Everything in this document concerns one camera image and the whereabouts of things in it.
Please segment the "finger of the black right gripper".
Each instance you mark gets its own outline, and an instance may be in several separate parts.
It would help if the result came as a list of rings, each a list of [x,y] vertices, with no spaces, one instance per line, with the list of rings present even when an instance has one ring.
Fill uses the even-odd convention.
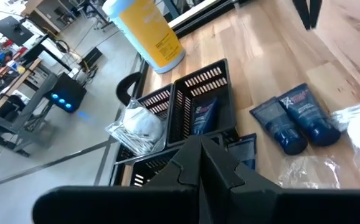
[[[310,14],[306,0],[292,0],[306,30],[310,30]]]
[[[315,29],[318,23],[318,18],[321,10],[322,0],[310,0],[310,27]]]

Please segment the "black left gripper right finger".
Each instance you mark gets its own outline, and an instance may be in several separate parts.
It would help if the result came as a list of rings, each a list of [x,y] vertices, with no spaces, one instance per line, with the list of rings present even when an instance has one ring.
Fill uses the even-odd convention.
[[[360,224],[360,190],[283,189],[201,141],[201,177],[213,224]]]

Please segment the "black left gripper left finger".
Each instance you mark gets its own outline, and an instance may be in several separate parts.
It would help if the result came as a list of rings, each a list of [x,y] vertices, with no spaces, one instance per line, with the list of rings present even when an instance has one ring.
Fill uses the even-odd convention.
[[[40,196],[34,224],[198,224],[201,140],[190,137],[142,187],[61,186]]]

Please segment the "clear bag with dark item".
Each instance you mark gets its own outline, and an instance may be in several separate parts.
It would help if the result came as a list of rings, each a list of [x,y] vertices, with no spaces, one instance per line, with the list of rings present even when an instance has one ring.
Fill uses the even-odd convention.
[[[288,189],[340,189],[339,165],[328,157],[297,156],[282,161],[277,184]]]

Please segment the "dark blue shave butter tube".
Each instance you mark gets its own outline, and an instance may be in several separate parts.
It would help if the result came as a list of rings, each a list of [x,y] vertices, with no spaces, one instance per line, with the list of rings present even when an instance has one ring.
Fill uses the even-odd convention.
[[[280,95],[278,100],[315,146],[330,146],[340,139],[341,133],[334,127],[306,83]]]
[[[214,129],[217,104],[217,97],[215,97],[197,106],[194,112],[193,135],[207,134]]]
[[[255,133],[243,136],[239,141],[231,143],[227,146],[227,151],[238,161],[245,164],[252,170],[255,170],[256,161],[256,140]]]
[[[256,106],[249,113],[279,143],[285,154],[292,156],[306,149],[307,139],[287,115],[277,97]]]

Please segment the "black monitor on arm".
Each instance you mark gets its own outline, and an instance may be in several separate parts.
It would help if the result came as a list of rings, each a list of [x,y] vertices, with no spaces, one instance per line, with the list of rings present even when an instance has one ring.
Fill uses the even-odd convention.
[[[17,20],[12,16],[7,16],[0,20],[0,33],[16,45],[21,46],[34,35],[23,26],[26,20],[26,17]]]

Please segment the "black box with blue lights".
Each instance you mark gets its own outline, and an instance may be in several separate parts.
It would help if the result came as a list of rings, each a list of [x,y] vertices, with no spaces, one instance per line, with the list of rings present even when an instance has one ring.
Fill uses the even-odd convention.
[[[75,79],[61,73],[51,90],[44,96],[65,112],[74,113],[80,107],[86,93],[86,89]]]

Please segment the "grey metal leg desk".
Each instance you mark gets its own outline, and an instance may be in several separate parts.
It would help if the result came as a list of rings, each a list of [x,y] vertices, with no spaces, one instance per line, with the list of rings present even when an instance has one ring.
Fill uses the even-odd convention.
[[[30,100],[24,102],[20,95],[16,95],[18,88],[34,73],[40,63],[40,59],[33,61],[24,73],[15,76],[10,84],[0,90],[0,146],[24,157],[30,156],[24,150],[25,147],[31,144],[46,146],[49,143],[42,137],[42,132],[43,127],[48,124],[45,117],[52,103],[47,103],[38,114],[34,111],[54,87],[57,81],[56,74],[41,67],[47,77]]]

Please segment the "black flat floor box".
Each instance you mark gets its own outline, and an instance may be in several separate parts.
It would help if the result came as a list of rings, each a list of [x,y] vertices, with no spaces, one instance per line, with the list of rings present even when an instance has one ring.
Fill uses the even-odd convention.
[[[94,47],[89,51],[81,61],[78,63],[84,72],[88,72],[97,62],[97,60],[102,56],[101,51]]]

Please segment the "yellow white wipes canister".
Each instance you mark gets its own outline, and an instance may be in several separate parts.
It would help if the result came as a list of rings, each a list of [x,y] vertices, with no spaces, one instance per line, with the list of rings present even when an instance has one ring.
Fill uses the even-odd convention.
[[[184,47],[154,0],[106,0],[102,9],[156,73],[184,58]]]

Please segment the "cluttered black background desk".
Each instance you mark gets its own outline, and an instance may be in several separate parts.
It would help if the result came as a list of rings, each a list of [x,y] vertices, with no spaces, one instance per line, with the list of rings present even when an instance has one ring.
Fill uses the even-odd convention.
[[[63,60],[63,57],[70,53],[69,47],[68,45],[64,47],[62,42],[65,44],[64,41],[56,41],[51,35],[45,34],[28,46],[18,47],[11,40],[0,38],[0,68],[4,68],[11,60],[27,65],[46,54],[48,58],[70,72],[72,68]]]

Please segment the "wooden shelf cabinet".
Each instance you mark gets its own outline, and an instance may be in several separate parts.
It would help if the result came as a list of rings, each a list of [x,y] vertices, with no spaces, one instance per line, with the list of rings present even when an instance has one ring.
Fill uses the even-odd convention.
[[[76,20],[72,8],[70,0],[28,0],[21,15],[29,16],[38,28],[46,28],[56,34]]]

